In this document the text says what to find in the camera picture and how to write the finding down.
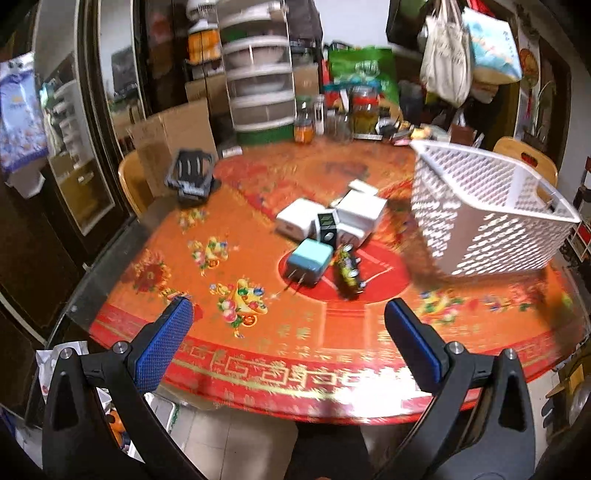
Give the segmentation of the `white perforated plastic basket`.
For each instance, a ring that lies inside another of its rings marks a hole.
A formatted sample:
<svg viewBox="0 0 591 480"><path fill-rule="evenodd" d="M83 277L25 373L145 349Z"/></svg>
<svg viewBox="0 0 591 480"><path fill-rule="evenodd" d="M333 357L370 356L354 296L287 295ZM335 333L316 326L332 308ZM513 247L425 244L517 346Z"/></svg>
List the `white perforated plastic basket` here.
<svg viewBox="0 0 591 480"><path fill-rule="evenodd" d="M486 150L414 140L411 209L435 267L451 277L546 267L578 211L529 165Z"/></svg>

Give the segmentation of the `light blue charger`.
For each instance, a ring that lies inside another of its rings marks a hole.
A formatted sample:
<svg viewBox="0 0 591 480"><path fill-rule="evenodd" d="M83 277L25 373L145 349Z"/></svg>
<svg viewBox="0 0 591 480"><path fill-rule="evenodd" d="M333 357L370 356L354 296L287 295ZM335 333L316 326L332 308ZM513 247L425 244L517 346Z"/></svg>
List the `light blue charger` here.
<svg viewBox="0 0 591 480"><path fill-rule="evenodd" d="M305 239L286 257L283 279L286 288L295 284L295 289L304 285L315 287L322 279L332 261L334 247L317 240Z"/></svg>

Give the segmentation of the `white 90W charger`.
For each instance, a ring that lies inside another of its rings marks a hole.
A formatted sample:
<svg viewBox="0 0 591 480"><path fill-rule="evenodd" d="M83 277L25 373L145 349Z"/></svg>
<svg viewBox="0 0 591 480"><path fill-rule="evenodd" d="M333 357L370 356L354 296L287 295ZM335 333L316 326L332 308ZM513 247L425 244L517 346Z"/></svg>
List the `white 90W charger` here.
<svg viewBox="0 0 591 480"><path fill-rule="evenodd" d="M351 190L342 197L335 210L342 223L373 232L380 223L386 205L386 199Z"/></svg>

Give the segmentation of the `white square charger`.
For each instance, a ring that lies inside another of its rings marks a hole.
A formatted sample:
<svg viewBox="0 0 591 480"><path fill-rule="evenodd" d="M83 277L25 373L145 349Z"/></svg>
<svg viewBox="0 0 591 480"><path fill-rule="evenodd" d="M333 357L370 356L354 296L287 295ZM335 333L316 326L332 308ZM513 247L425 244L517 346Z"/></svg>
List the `white square charger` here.
<svg viewBox="0 0 591 480"><path fill-rule="evenodd" d="M322 204L297 198L276 214L276 232L291 240L303 241L311 235L315 218L324 209Z"/></svg>

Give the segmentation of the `yellow toy car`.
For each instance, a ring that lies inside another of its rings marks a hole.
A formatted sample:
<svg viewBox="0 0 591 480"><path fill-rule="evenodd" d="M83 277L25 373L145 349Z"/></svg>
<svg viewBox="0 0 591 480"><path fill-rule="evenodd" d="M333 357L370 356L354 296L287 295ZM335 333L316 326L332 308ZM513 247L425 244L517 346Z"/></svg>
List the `yellow toy car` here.
<svg viewBox="0 0 591 480"><path fill-rule="evenodd" d="M360 273L360 262L356 248L351 244L341 245L335 251L335 279L346 296L359 296L365 289L366 283Z"/></svg>

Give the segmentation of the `red floral tablecloth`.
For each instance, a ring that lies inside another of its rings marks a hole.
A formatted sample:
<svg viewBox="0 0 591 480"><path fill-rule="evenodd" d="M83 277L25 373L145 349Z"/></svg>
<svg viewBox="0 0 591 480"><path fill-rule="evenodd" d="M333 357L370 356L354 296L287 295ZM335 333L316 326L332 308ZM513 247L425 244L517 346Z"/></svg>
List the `red floral tablecloth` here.
<svg viewBox="0 0 591 480"><path fill-rule="evenodd" d="M163 384L206 399L297 420L392 423L418 417L428 396L384 324L401 297L446 340L471 352L518 353L534 379L583 338L586 313L557 263L516 277L443 280L429 265L410 211L415 156L405 147L318 140L252 147L215 168L221 187L201 207L166 199L148 236L108 288L89 332L109 346L184 295L194 323ZM328 204L362 179L388 204L359 257L366 287L339 291L335 270L314 286L287 277L294 242L276 214L298 198Z"/></svg>

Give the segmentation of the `wooden chair right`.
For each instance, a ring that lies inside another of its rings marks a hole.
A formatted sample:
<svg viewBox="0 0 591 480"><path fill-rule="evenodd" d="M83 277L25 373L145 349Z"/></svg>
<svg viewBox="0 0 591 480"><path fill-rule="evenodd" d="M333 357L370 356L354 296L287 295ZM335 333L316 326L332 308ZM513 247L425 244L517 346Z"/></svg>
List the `wooden chair right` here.
<svg viewBox="0 0 591 480"><path fill-rule="evenodd" d="M534 168L554 187L558 185L558 170L554 162L544 153L527 143L505 136L496 142L493 152L521 160Z"/></svg>

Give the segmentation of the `black phone stand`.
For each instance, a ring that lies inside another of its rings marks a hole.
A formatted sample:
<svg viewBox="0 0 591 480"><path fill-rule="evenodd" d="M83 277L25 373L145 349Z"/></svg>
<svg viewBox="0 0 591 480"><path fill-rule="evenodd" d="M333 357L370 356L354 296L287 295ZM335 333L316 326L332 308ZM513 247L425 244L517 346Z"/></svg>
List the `black phone stand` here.
<svg viewBox="0 0 591 480"><path fill-rule="evenodd" d="M216 158L200 149L179 150L168 169L165 186L176 192L180 202L205 203L221 186L213 175L215 165Z"/></svg>

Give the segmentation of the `cardboard box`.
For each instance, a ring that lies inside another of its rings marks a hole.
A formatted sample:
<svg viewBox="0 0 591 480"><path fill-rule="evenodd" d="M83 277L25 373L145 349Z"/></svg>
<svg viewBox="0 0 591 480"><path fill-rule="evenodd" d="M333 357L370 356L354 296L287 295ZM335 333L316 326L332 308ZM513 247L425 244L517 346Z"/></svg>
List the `cardboard box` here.
<svg viewBox="0 0 591 480"><path fill-rule="evenodd" d="M156 198L172 195L165 186L179 150L202 150L216 159L217 151L204 99L174 107L128 128L145 179Z"/></svg>

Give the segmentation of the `jar with orange contents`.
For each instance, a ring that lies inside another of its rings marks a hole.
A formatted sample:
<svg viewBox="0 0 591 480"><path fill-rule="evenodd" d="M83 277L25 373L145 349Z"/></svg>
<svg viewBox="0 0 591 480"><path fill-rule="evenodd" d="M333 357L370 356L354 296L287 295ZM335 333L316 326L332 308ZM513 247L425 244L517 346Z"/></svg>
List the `jar with orange contents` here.
<svg viewBox="0 0 591 480"><path fill-rule="evenodd" d="M314 103L310 96L297 96L297 116L294 119L294 141L311 144L315 137Z"/></svg>

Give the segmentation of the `red-lid pickle jar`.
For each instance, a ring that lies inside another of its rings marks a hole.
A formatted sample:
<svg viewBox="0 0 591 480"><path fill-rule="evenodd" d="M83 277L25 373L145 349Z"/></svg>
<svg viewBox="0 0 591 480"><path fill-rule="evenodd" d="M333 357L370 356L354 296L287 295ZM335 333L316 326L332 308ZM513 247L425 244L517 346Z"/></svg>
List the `red-lid pickle jar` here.
<svg viewBox="0 0 591 480"><path fill-rule="evenodd" d="M370 86L358 85L352 90L351 120L353 132L358 135L376 133L380 116L378 91Z"/></svg>

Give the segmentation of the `light blue tote bag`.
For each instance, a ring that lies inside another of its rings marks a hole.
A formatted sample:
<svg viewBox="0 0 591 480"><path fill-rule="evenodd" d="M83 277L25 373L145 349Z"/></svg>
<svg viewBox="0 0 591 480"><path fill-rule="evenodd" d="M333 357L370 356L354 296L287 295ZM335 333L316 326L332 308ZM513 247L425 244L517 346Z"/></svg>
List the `light blue tote bag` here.
<svg viewBox="0 0 591 480"><path fill-rule="evenodd" d="M520 82L522 68L509 23L470 8L462 19L470 34L474 79L490 85Z"/></svg>

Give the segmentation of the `white tote bag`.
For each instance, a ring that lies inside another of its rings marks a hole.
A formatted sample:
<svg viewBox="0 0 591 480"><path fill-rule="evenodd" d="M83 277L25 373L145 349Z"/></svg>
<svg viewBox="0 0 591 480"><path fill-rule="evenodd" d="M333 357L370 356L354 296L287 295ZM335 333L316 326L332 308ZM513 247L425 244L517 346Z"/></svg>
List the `white tote bag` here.
<svg viewBox="0 0 591 480"><path fill-rule="evenodd" d="M473 72L470 35L456 1L437 1L426 17L420 78L429 93L455 108L469 96Z"/></svg>

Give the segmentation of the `green bag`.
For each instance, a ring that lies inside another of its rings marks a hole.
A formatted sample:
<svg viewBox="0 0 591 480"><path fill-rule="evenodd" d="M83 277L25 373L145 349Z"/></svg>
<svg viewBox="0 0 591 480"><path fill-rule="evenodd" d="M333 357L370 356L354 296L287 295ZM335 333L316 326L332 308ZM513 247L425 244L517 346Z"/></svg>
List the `green bag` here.
<svg viewBox="0 0 591 480"><path fill-rule="evenodd" d="M375 86L389 101L400 103L396 60L391 49L329 50L328 61L335 83Z"/></svg>

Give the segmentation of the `white drawer tower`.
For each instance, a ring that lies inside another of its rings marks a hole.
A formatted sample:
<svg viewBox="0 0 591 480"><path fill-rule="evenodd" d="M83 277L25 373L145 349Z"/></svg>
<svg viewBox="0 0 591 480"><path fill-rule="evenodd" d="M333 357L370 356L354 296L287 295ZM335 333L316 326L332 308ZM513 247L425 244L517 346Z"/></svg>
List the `white drawer tower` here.
<svg viewBox="0 0 591 480"><path fill-rule="evenodd" d="M296 92L286 3L220 1L216 18L235 132L250 134L293 124Z"/></svg>

